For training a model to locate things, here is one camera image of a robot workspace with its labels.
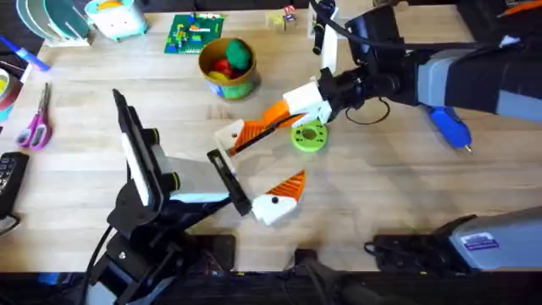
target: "green ball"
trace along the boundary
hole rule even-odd
[[[232,40],[226,47],[226,58],[234,69],[244,70],[250,68],[251,53],[246,49],[243,42]]]

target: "cup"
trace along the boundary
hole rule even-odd
[[[251,54],[251,66],[248,71],[233,80],[216,80],[209,77],[213,65],[226,57],[226,48],[232,40],[241,41]],[[209,42],[200,52],[200,71],[207,80],[209,88],[226,100],[238,100],[248,96],[260,83],[260,76],[256,70],[256,56],[253,49],[244,41],[238,38],[219,38]]]

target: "black remote control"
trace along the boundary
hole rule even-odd
[[[13,217],[15,198],[29,158],[21,152],[6,152],[0,157],[0,219]]]

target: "green spool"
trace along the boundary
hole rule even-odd
[[[328,128],[314,120],[291,130],[294,146],[305,153],[315,153],[328,141]]]

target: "label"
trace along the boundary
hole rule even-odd
[[[487,250],[499,247],[499,243],[488,232],[463,236],[461,237],[461,242],[468,251]]]
[[[252,88],[253,84],[249,80],[235,86],[222,86],[222,91],[225,98],[237,99],[247,96],[252,91]]]
[[[214,84],[210,81],[207,81],[207,83],[209,84],[209,88],[211,88],[211,90],[213,90],[214,94],[218,95],[219,97],[224,97],[224,93],[222,92],[222,87],[217,85],[217,84]]]

